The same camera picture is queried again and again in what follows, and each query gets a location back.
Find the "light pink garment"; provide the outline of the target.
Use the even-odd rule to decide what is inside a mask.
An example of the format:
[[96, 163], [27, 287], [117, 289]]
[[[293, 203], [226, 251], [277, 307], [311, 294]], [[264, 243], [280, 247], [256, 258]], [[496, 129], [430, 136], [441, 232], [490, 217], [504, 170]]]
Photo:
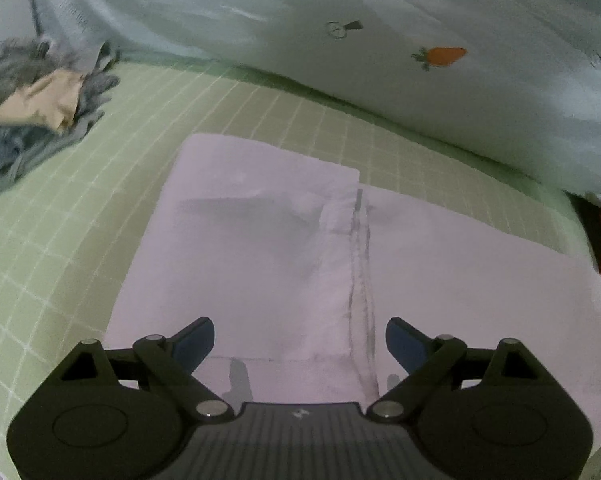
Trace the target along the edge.
[[197, 318], [196, 371], [233, 405], [369, 405], [402, 375], [385, 327], [491, 348], [514, 337], [601, 445], [601, 276], [589, 262], [407, 195], [357, 170], [234, 136], [180, 146], [104, 341], [128, 347]]

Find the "green checked bed sheet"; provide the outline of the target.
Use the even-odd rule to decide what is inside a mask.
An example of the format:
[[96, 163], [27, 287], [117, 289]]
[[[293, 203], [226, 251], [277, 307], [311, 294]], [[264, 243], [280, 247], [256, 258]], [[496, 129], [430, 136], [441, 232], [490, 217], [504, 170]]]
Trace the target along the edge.
[[496, 162], [271, 76], [221, 65], [119, 63], [103, 116], [0, 195], [0, 479], [5, 433], [63, 353], [102, 333], [171, 160], [193, 132], [337, 162], [422, 198], [592, 258], [568, 195]]

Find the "blue denim jeans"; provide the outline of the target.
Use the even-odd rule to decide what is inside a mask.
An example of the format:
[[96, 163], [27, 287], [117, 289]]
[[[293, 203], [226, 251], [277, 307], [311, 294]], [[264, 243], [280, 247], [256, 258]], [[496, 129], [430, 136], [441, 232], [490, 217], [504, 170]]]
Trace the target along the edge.
[[50, 134], [41, 126], [0, 126], [0, 180], [14, 180], [26, 162], [46, 145]]

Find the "grey knit garment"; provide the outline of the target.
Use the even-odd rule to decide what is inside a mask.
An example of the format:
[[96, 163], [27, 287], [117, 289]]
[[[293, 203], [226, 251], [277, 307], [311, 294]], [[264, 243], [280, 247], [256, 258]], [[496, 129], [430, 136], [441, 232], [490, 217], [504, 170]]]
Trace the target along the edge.
[[0, 194], [103, 116], [118, 52], [109, 44], [72, 50], [46, 38], [0, 42]]

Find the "beige garment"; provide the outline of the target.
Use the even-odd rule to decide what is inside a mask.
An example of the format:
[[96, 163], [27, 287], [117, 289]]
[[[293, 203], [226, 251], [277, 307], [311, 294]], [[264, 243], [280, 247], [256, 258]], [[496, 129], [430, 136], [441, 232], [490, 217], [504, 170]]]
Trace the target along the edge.
[[0, 126], [43, 126], [63, 134], [74, 123], [84, 79], [59, 68], [20, 86], [0, 104]]

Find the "mint carrot print duvet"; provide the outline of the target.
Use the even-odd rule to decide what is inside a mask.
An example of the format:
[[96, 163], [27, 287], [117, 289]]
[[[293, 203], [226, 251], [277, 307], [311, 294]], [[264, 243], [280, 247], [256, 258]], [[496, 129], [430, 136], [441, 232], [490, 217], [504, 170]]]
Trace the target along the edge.
[[601, 194], [601, 0], [32, 0], [71, 44], [294, 80]]

